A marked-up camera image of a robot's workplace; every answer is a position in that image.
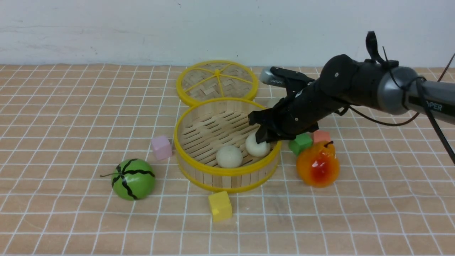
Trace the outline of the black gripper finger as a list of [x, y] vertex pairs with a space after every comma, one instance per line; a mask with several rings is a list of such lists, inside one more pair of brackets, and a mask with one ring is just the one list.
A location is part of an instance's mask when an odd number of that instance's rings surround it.
[[258, 124], [260, 126], [274, 126], [275, 115], [273, 109], [263, 109], [260, 111], [252, 111], [248, 115], [248, 123], [250, 126]]

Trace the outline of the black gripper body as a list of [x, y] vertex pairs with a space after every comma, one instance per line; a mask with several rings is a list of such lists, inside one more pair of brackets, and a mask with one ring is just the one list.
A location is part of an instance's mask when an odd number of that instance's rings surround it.
[[275, 139], [294, 139], [322, 118], [350, 105], [348, 94], [358, 70], [359, 63], [346, 54], [331, 58], [322, 68], [319, 79], [288, 97], [283, 107], [274, 109]]

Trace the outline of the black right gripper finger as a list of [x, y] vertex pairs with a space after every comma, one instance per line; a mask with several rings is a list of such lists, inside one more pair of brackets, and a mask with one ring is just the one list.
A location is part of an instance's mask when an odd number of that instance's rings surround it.
[[255, 133], [255, 140], [257, 144], [274, 143], [279, 141], [279, 135], [272, 129], [261, 125]]

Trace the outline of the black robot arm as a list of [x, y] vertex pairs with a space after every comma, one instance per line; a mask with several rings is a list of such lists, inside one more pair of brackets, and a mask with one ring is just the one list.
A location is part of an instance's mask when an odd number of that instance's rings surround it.
[[249, 124], [259, 125], [258, 143], [313, 132], [318, 121], [351, 105], [391, 115], [429, 110], [435, 119], [454, 124], [454, 84], [425, 80], [404, 66], [386, 70], [373, 60], [357, 62], [341, 54], [325, 64], [318, 79], [271, 67], [261, 80], [285, 88], [287, 96], [272, 108], [249, 113]]

